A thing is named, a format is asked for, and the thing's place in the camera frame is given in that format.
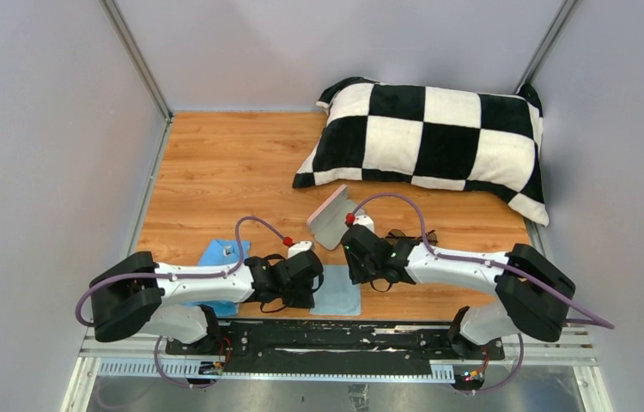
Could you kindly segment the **light blue cleaning cloth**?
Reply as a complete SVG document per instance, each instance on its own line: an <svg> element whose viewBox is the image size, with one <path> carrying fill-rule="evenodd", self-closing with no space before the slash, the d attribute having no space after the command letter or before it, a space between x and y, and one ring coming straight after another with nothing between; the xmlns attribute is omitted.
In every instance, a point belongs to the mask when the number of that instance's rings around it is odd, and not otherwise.
<svg viewBox="0 0 644 412"><path fill-rule="evenodd" d="M315 316L359 316L362 312L361 288L349 279L346 265L325 265L321 287L313 293Z"/></svg>

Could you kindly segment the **pink glasses case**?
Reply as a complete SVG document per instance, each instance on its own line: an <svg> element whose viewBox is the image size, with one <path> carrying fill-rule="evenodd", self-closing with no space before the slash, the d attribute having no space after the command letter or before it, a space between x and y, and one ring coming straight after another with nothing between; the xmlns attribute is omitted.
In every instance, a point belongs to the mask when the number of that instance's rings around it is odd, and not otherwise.
<svg viewBox="0 0 644 412"><path fill-rule="evenodd" d="M357 203L349 199L349 187L340 185L322 204L307 218L307 226L314 238L322 247L334 251L347 231L345 219L348 213L363 215L364 209L354 212Z"/></svg>

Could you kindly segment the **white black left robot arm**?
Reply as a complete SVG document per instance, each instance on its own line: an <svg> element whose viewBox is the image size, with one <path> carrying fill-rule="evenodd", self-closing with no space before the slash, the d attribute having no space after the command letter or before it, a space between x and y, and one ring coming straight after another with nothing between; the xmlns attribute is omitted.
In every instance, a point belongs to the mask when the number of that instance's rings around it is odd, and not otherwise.
<svg viewBox="0 0 644 412"><path fill-rule="evenodd" d="M178 266L140 251L95 277L81 300L91 304L94 336L116 342L145 333L189 343L200 354L220 346L207 305L275 300L283 308L310 309L324 281L324 265L311 250L291 257L248 257L236 264Z"/></svg>

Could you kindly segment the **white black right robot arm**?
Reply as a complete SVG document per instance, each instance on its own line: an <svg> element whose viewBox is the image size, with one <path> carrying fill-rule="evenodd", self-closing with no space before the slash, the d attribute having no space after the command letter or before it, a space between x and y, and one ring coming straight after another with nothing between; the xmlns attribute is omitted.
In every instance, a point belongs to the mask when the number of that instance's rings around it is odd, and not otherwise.
<svg viewBox="0 0 644 412"><path fill-rule="evenodd" d="M566 302L576 290L553 263L526 244L511 251L455 251L427 246L421 237L390 241L355 224L341 245L354 284L440 283L494 296L486 306L462 307L452 321L448 346L464 359L503 336L558 341L568 316Z"/></svg>

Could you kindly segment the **dark aviator sunglasses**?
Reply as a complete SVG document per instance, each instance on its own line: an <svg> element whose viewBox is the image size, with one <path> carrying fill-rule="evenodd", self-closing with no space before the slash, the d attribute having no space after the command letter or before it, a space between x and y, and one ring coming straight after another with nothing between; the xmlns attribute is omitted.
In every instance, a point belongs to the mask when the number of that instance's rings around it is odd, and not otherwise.
<svg viewBox="0 0 644 412"><path fill-rule="evenodd" d="M437 234L435 233L435 230L430 230L426 232L424 235L421 235L421 234L408 235L402 230L392 229L387 233L384 239L391 245L396 245L401 239L414 239L415 241L418 241L418 242L423 242L423 240L425 239L431 246L438 245L438 237L437 237Z"/></svg>

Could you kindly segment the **blue patterned pouch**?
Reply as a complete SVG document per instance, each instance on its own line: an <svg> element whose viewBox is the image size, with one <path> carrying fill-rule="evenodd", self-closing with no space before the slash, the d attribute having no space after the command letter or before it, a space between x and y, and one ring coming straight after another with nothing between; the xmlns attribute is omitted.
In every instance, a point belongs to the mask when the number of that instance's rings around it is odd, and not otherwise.
<svg viewBox="0 0 644 412"><path fill-rule="evenodd" d="M242 240L241 246L238 246L235 240L213 239L205 249L197 266L223 266L237 264L240 254L248 255L251 242ZM219 279L210 281L212 289L193 292L189 300L185 300L183 306L206 305L212 308L216 316L225 318L232 317L239 313L239 297L243 297L243 292L234 292L232 286L228 283L223 285Z"/></svg>

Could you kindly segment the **black white checkered pillow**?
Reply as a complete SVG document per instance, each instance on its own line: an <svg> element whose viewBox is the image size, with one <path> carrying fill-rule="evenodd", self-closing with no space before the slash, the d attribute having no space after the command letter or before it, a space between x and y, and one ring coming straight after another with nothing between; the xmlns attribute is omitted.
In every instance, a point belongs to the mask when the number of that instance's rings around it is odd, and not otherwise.
<svg viewBox="0 0 644 412"><path fill-rule="evenodd" d="M325 89L317 106L327 120L295 173L295 189L358 180L485 191L549 224L544 108L532 85L487 94L348 77Z"/></svg>

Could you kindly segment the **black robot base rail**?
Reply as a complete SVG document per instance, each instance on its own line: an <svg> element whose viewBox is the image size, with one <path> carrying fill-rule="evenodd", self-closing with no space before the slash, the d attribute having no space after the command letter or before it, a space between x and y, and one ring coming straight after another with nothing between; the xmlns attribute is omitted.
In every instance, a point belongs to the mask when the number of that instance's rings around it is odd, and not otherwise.
<svg viewBox="0 0 644 412"><path fill-rule="evenodd" d="M593 367L586 330L566 327L556 342L504 336L458 354L443 322L231 319L200 343L138 334L103 343L88 334L83 357L103 377L155 377L202 385L219 380L422 383L476 391L514 369Z"/></svg>

